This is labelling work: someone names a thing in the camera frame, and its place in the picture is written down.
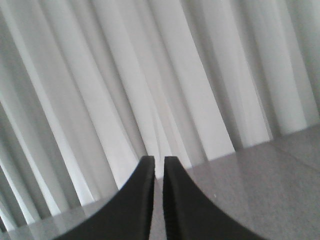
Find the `white curtain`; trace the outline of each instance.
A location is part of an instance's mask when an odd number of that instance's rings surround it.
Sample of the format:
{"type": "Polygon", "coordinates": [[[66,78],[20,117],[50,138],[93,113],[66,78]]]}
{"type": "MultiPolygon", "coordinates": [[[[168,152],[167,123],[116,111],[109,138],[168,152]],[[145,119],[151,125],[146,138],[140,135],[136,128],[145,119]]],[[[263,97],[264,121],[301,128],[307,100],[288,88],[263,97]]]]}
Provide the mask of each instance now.
{"type": "Polygon", "coordinates": [[[320,122],[318,0],[0,0],[0,228],[320,122]]]}

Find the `floor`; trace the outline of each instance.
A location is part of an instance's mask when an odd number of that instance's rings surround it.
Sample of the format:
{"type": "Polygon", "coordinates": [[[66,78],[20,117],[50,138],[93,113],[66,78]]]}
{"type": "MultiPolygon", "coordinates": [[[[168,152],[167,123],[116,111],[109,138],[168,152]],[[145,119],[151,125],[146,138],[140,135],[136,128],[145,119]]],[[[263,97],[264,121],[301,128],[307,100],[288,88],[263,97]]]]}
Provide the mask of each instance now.
{"type": "MultiPolygon", "coordinates": [[[[216,205],[266,239],[320,239],[320,125],[187,171],[216,205]]],[[[1,239],[52,239],[81,223],[107,201],[20,227],[1,239]]],[[[166,239],[161,179],[155,182],[150,239],[166,239]]]]}

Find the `curtain fold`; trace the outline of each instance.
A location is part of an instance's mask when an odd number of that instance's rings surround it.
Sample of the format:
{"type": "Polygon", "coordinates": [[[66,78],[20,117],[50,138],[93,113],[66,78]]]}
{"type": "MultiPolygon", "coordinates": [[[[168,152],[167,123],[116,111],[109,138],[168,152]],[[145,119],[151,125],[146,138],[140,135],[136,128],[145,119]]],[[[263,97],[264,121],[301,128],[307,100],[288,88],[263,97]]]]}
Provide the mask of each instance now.
{"type": "Polygon", "coordinates": [[[320,122],[316,0],[0,0],[0,229],[320,122]]]}

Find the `black shoe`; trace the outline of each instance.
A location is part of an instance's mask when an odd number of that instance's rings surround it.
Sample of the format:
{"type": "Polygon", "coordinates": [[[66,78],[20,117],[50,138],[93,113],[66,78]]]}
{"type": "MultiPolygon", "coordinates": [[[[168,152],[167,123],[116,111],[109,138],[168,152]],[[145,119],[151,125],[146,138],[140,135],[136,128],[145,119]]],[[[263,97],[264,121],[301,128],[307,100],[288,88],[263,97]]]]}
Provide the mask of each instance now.
{"type": "Polygon", "coordinates": [[[263,240],[211,202],[176,156],[164,159],[163,211],[168,240],[263,240]]]}
{"type": "Polygon", "coordinates": [[[120,191],[92,217],[56,240],[147,240],[154,204],[155,159],[143,156],[120,191]]]}

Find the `black slipper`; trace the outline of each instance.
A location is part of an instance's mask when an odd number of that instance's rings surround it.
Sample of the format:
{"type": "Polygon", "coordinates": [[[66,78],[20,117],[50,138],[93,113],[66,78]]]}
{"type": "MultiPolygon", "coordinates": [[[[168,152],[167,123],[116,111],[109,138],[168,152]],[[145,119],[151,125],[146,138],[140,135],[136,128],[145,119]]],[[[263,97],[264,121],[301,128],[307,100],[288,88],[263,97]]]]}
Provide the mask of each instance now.
{"type": "Polygon", "coordinates": [[[263,240],[210,201],[176,156],[164,160],[163,211],[168,240],[263,240]]]}
{"type": "Polygon", "coordinates": [[[147,240],[154,204],[155,159],[143,156],[120,191],[92,217],[56,240],[147,240]]]}

